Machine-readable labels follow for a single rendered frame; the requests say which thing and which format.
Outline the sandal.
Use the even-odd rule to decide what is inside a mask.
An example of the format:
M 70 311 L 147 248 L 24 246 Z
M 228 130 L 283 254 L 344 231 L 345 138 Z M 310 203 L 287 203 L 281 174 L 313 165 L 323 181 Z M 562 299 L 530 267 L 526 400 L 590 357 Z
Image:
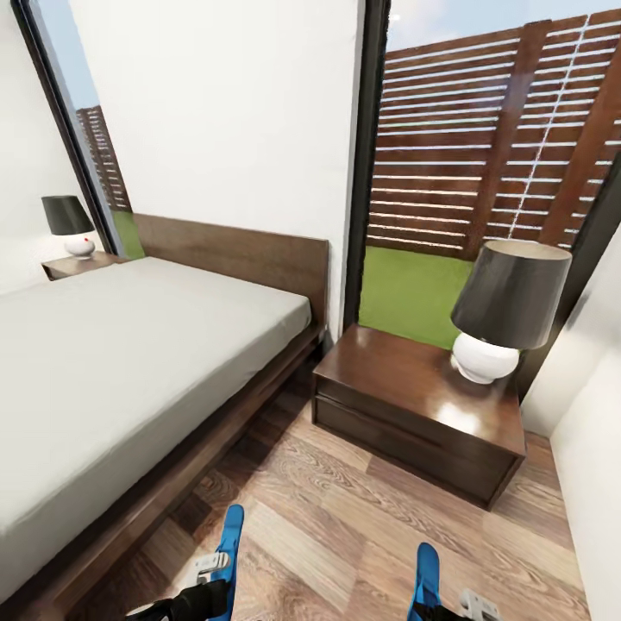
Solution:
M 235 601 L 237 555 L 243 521 L 244 507 L 242 505 L 230 506 L 223 526 L 221 544 L 218 546 L 217 552 L 228 553 L 231 558 L 231 563 L 228 568 L 211 572 L 211 574 L 208 575 L 211 582 L 220 579 L 226 579 L 227 582 L 231 580 L 231 589 L 227 591 L 227 612 L 221 617 L 210 618 L 207 621 L 230 621 L 232 618 Z
M 413 601 L 431 607 L 439 605 L 439 555 L 431 544 L 420 543 L 417 549 L 417 571 Z M 423 621 L 410 604 L 406 621 Z

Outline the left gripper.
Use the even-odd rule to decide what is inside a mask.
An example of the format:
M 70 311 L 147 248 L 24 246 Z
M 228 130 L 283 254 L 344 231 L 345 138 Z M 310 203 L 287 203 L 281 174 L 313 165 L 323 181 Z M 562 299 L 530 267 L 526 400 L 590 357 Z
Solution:
M 205 585 L 181 590 L 178 597 L 185 597 L 188 602 L 190 621 L 207 621 L 227 612 L 227 591 L 230 589 L 231 580 L 208 580 Z

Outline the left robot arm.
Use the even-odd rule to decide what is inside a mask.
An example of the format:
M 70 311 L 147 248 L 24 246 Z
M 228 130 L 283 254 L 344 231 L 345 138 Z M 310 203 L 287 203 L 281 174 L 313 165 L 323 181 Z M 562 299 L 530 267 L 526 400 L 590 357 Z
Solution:
M 207 621 L 227 612 L 227 591 L 231 580 L 213 580 L 205 575 L 228 568 L 228 553 L 194 558 L 189 566 L 185 589 L 175 598 L 162 599 L 130 612 L 124 621 Z

